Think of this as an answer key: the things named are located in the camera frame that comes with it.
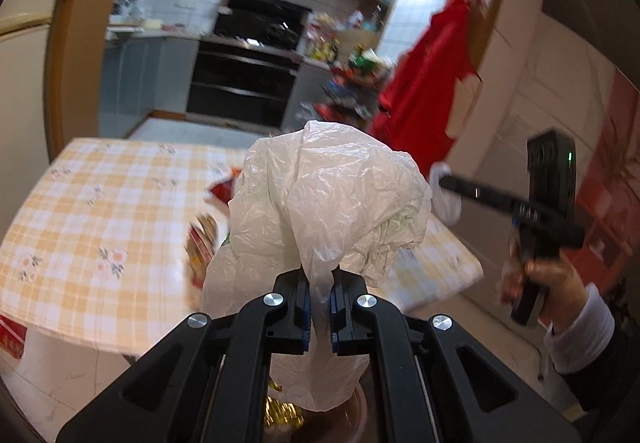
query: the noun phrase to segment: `white plastic bag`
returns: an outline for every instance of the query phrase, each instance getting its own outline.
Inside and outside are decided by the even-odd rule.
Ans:
[[[433,211],[444,225],[452,227],[460,219],[462,200],[458,194],[440,187],[440,178],[449,174],[451,169],[444,161],[434,163],[429,171],[429,184],[433,193]]]
[[[229,202],[229,244],[213,257],[203,309],[232,314],[268,293],[276,275],[302,265],[310,284],[312,333],[308,353],[273,355],[277,397],[310,410],[345,402],[367,357],[331,350],[332,270],[378,285],[398,248],[424,237],[429,185],[411,156],[393,152],[347,125],[310,121],[301,131],[259,139],[244,159]]]

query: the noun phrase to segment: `metal screw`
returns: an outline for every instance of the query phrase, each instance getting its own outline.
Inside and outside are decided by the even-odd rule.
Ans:
[[[202,313],[196,313],[187,319],[187,325],[193,329],[203,328],[207,325],[207,322],[209,322],[209,320],[207,320],[207,316]]]
[[[364,308],[372,308],[373,306],[375,306],[378,303],[378,299],[375,298],[373,295],[360,295],[357,299],[358,302],[358,306],[364,307]]]
[[[447,315],[436,315],[431,319],[431,324],[440,331],[446,331],[453,325],[453,321]]]
[[[279,306],[284,302],[284,297],[280,293],[267,293],[262,298],[262,302],[268,306]]]

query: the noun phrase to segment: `floral tablecloth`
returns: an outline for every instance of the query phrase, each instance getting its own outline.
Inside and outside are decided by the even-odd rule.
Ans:
[[[74,140],[0,246],[0,314],[75,344],[143,354],[192,311],[188,227],[209,212],[225,229],[205,189],[244,154]]]

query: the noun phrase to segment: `white sleeve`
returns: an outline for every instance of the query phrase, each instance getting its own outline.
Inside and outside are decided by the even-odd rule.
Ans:
[[[551,325],[545,335],[545,346],[561,375],[584,369],[602,354],[613,336],[615,322],[598,288],[590,284],[587,290],[589,298],[574,323],[557,335]]]

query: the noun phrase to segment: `red snack bag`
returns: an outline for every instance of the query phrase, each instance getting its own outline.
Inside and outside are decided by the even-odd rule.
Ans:
[[[220,201],[225,204],[229,204],[229,201],[234,197],[234,187],[236,185],[236,180],[242,173],[242,169],[238,167],[231,167],[231,177],[221,183],[213,185],[209,188],[209,192],[211,192],[215,197],[217,197]]]
[[[15,359],[21,359],[24,352],[24,337],[27,328],[0,315],[0,348]]]

